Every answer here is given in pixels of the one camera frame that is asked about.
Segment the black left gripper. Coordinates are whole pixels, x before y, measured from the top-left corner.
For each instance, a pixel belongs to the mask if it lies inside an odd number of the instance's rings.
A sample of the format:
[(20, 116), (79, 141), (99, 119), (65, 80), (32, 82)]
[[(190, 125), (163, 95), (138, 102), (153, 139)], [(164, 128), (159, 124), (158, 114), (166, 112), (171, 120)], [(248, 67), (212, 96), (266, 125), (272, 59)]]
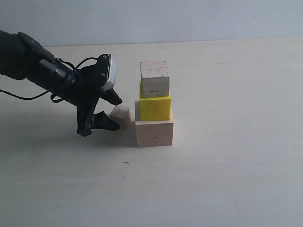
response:
[(114, 122), (104, 111), (94, 114), (99, 98), (112, 105), (119, 105), (122, 99), (112, 87), (101, 91), (104, 76), (97, 66), (86, 66), (76, 70), (74, 78), (67, 81), (51, 95), (54, 103), (67, 101), (76, 106), (77, 133), (83, 137), (89, 136), (92, 129), (116, 131), (120, 125)]

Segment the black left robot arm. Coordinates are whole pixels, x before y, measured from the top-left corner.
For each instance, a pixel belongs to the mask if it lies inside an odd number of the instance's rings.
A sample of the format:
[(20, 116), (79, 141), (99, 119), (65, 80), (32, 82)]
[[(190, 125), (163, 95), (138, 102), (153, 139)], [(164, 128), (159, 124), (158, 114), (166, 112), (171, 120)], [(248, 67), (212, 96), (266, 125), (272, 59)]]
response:
[(77, 133), (89, 136), (92, 129), (116, 131), (118, 123), (105, 112), (95, 114), (99, 99), (122, 103), (114, 91), (116, 63), (111, 54), (94, 58), (95, 64), (81, 68), (56, 58), (25, 33), (0, 32), (0, 73), (15, 80), (27, 79), (50, 92), (54, 103), (66, 101), (76, 107)]

